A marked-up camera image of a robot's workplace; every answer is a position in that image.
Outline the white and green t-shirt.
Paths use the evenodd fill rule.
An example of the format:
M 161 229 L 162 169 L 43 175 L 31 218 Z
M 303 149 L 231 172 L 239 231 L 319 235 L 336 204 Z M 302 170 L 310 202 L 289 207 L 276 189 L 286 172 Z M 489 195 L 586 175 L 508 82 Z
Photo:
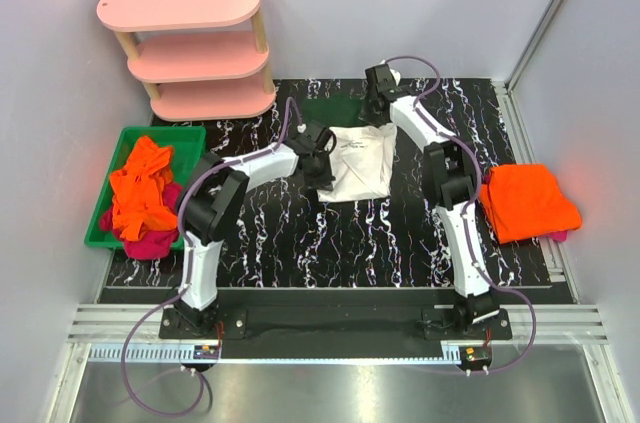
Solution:
M 380 127 L 364 122 L 363 102 L 345 96 L 306 99 L 301 110 L 304 120 L 315 121 L 335 134 L 330 145 L 334 181 L 330 190 L 320 190 L 322 203 L 346 203 L 387 198 L 390 195 L 397 127 Z

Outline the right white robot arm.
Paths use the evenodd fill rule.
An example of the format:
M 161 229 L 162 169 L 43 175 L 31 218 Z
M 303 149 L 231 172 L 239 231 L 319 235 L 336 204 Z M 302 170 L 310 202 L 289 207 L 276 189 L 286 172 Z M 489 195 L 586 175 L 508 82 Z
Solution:
M 497 316 L 499 305 L 482 254 L 476 222 L 480 176 L 473 151 L 422 105 L 436 85 L 414 95 L 386 61 L 365 70 L 367 96 L 361 118 L 372 125 L 392 123 L 422 151 L 422 191 L 444 226 L 454 273 L 454 318 L 460 326 Z

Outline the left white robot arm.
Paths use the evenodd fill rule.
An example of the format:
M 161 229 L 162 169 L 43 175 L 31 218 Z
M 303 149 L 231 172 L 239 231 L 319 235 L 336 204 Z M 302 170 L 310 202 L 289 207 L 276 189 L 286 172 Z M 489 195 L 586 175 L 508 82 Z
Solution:
M 222 244 L 236 228 L 246 193 L 297 173 L 311 190 L 331 189 L 336 146 L 333 131 L 311 122 L 258 151 L 232 158 L 207 154 L 198 161 L 176 206 L 184 241 L 177 308 L 199 315 L 213 307 Z

